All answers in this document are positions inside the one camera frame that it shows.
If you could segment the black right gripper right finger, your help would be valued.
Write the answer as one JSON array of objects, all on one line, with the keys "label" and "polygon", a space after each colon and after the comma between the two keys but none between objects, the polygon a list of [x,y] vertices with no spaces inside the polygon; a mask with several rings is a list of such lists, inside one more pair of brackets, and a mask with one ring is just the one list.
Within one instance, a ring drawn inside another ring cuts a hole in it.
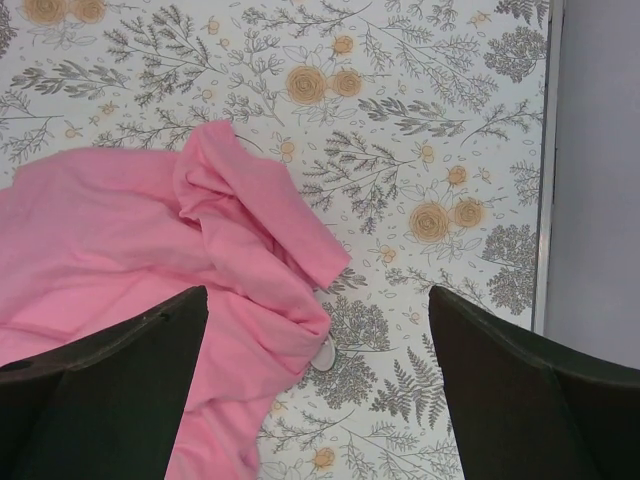
[{"label": "black right gripper right finger", "polygon": [[444,287],[429,292],[429,325],[465,478],[638,478],[638,370],[513,325]]}]

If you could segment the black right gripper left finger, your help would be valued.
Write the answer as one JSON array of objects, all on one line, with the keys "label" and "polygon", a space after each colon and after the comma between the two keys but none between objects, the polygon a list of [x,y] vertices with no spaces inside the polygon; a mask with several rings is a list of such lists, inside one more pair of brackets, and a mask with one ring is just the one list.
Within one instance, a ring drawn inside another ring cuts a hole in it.
[{"label": "black right gripper left finger", "polygon": [[2,478],[164,478],[207,319],[207,291],[193,287],[2,366]]}]

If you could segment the pink t-shirt garment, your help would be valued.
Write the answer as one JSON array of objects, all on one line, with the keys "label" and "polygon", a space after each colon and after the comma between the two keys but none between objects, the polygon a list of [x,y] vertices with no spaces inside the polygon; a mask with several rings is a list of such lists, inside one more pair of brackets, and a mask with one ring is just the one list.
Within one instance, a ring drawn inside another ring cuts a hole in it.
[{"label": "pink t-shirt garment", "polygon": [[1,359],[203,286],[209,319],[167,475],[254,479],[275,398],[329,335],[315,293],[349,261],[287,168],[249,153],[227,121],[196,127],[179,152],[61,152],[1,192]]}]

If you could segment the round blue yellow brooch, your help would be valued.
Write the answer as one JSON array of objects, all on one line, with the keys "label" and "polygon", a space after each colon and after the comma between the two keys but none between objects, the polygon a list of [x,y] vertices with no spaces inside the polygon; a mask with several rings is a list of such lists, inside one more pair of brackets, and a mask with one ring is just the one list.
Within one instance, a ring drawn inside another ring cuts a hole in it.
[{"label": "round blue yellow brooch", "polygon": [[327,372],[333,368],[335,361],[336,347],[332,336],[328,335],[311,360],[311,366],[320,372]]}]

